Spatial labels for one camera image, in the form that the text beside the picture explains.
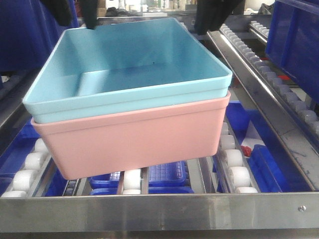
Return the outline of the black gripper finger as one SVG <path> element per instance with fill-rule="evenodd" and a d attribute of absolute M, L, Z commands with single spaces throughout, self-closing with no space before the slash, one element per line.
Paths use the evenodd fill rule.
<path fill-rule="evenodd" d="M 98 0 L 79 0 L 84 23 L 88 29 L 95 29 L 97 26 Z"/>
<path fill-rule="evenodd" d="M 60 26 L 68 26 L 72 20 L 72 13 L 67 0 L 41 0 Z"/>
<path fill-rule="evenodd" d="M 198 0 L 194 29 L 196 34 L 217 31 L 243 0 Z"/>

